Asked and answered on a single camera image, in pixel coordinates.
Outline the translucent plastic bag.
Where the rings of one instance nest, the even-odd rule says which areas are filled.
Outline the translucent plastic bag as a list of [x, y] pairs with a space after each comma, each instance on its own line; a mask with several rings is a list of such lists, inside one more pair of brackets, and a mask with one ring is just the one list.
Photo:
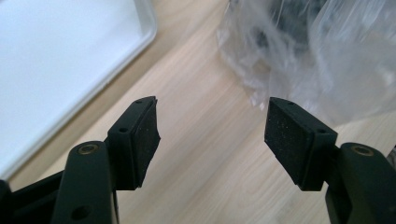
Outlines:
[[268, 48], [254, 30], [269, 24], [269, 0], [229, 0], [217, 38], [260, 109], [271, 97], [340, 125], [396, 110], [396, 0], [327, 0], [308, 28], [308, 47], [279, 35]]

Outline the white plastic tray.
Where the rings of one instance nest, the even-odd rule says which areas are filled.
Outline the white plastic tray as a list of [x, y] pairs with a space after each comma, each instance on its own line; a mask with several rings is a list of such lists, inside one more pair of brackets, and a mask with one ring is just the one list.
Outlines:
[[152, 42], [150, 0], [0, 0], [0, 178]]

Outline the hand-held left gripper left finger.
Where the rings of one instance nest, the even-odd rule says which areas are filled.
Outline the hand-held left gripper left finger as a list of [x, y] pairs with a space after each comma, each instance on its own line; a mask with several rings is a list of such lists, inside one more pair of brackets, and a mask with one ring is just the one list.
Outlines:
[[157, 99], [138, 99], [122, 113], [107, 132], [117, 190], [141, 188], [161, 137], [157, 129]]

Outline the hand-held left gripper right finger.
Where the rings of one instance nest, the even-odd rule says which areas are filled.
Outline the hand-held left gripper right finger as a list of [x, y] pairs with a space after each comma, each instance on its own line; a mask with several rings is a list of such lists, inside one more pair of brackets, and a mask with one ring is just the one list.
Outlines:
[[302, 191], [320, 191], [337, 132], [299, 105], [269, 100], [264, 142]]

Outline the black item in bag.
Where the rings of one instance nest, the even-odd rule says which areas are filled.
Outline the black item in bag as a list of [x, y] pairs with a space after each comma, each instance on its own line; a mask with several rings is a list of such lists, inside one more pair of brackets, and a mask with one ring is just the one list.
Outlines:
[[267, 25], [256, 27], [255, 42], [259, 47], [268, 48], [270, 39], [279, 39], [295, 48], [306, 50], [308, 47], [308, 28], [327, 0], [269, 0], [264, 9], [271, 28]]

